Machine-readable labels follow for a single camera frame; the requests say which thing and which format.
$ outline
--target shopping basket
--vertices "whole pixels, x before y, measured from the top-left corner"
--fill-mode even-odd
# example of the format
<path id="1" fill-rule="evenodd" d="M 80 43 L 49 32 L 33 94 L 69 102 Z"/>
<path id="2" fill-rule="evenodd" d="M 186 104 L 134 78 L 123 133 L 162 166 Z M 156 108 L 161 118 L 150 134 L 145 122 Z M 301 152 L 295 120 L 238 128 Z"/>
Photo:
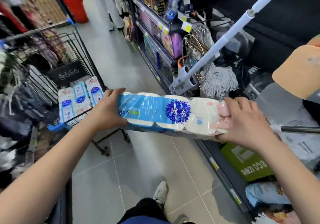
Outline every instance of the shopping basket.
<path id="1" fill-rule="evenodd" d="M 71 33 L 56 33 L 54 28 L 72 25 L 74 31 Z M 32 45 L 24 45 L 15 48 L 15 43 L 21 39 L 32 39 Z M 87 48 L 75 27 L 73 21 L 68 18 L 49 27 L 31 30 L 23 34 L 7 37 L 0 40 L 0 47 L 15 56 L 18 62 L 25 62 L 26 58 L 32 58 L 28 67 L 19 66 L 21 71 L 27 74 L 28 83 L 43 100 L 55 112 L 56 117 L 50 120 L 48 128 L 52 131 L 59 131 L 63 128 L 71 129 L 74 125 L 85 118 L 91 109 L 77 115 L 76 117 L 59 123 L 58 90 L 63 87 L 72 86 L 80 81 L 96 76 L 103 91 L 106 86 L 87 51 Z M 48 66 L 36 64 L 37 56 L 41 55 L 48 60 Z M 94 146 L 102 155 L 109 156 L 110 149 L 102 149 L 99 143 L 121 130 L 124 140 L 130 143 L 128 134 L 123 129 L 116 129 L 99 141 L 92 140 Z"/>

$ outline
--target cart wheel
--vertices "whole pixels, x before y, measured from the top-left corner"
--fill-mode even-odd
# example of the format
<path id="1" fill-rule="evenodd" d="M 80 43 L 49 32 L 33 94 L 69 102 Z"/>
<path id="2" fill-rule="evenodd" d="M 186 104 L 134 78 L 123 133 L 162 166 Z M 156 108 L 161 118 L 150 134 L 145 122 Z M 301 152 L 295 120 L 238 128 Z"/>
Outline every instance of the cart wheel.
<path id="1" fill-rule="evenodd" d="M 110 156 L 110 149 L 109 149 L 109 147 L 105 147 L 104 148 L 104 153 L 101 153 L 101 155 L 103 155 L 103 156 Z"/>
<path id="2" fill-rule="evenodd" d="M 128 144 L 131 143 L 130 137 L 127 133 L 125 134 L 125 137 L 123 138 L 123 140 L 126 141 Z"/>

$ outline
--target hand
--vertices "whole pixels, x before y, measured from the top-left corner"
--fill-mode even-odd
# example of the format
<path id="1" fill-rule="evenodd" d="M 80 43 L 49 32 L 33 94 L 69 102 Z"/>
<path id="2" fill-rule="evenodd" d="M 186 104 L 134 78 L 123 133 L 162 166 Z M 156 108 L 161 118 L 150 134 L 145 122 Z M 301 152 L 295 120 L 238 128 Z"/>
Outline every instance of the hand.
<path id="1" fill-rule="evenodd" d="M 106 90 L 103 98 L 85 117 L 86 125 L 92 127 L 96 132 L 126 126 L 128 121 L 120 117 L 118 113 L 118 96 L 124 91 L 125 88 Z"/>
<path id="2" fill-rule="evenodd" d="M 218 140 L 233 142 L 258 153 L 266 149 L 268 143 L 279 141 L 256 102 L 244 97 L 225 98 L 224 101 L 232 122 L 227 133 L 216 136 Z"/>

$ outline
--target tiled floor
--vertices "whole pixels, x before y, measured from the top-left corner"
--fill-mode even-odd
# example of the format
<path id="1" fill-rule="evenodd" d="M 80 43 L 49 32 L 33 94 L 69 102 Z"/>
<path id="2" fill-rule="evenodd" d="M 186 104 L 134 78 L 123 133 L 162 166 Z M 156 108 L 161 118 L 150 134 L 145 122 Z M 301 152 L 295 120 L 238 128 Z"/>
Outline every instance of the tiled floor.
<path id="1" fill-rule="evenodd" d="M 109 33 L 94 0 L 84 0 L 90 19 L 77 25 L 105 84 L 129 92 L 164 94 L 139 52 L 126 44 L 121 32 Z M 99 140 L 108 132 L 96 136 Z M 165 204 L 174 222 L 185 214 L 191 221 L 246 224 L 218 177 L 193 140 L 156 133 L 120 132 L 102 142 L 109 157 L 90 145 L 73 173 L 74 224 L 114 224 L 141 198 L 152 197 L 164 179 L 169 184 Z"/>

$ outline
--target green box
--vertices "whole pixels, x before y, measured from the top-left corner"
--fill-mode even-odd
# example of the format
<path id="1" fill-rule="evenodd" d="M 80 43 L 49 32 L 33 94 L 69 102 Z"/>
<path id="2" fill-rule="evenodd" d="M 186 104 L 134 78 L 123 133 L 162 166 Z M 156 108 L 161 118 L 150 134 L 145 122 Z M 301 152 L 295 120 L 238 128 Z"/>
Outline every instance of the green box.
<path id="1" fill-rule="evenodd" d="M 246 148 L 227 143 L 221 153 L 246 182 L 273 175 L 262 157 Z"/>

